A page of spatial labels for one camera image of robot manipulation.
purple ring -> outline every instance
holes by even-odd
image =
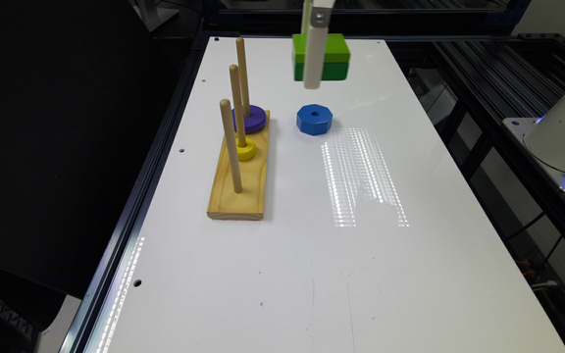
[[[260,107],[250,105],[250,113],[252,113],[252,115],[249,118],[243,119],[246,134],[258,132],[265,128],[265,125],[267,124],[267,114],[265,114],[265,111]],[[232,109],[232,122],[234,123],[234,131],[236,131],[234,109]]]

blue hexagonal block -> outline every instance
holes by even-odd
[[[327,107],[310,104],[300,108],[296,123],[300,131],[312,136],[327,133],[333,123],[333,113]]]

green cube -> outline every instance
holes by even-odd
[[[348,63],[324,63],[322,80],[345,80],[348,76]],[[301,81],[304,76],[304,63],[295,63],[293,78]]]
[[[293,61],[304,63],[306,56],[306,34],[293,35]],[[347,63],[350,61],[350,49],[341,33],[329,33],[326,44],[325,63]]]

tower of hanoi puzzle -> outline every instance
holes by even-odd
[[[207,215],[213,220],[263,219],[270,114],[250,105],[245,47],[236,40],[238,66],[231,65],[231,102],[220,102],[224,141]]]

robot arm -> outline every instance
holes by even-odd
[[[304,61],[304,88],[320,88],[329,23],[335,0],[304,0],[302,33],[307,34]]]

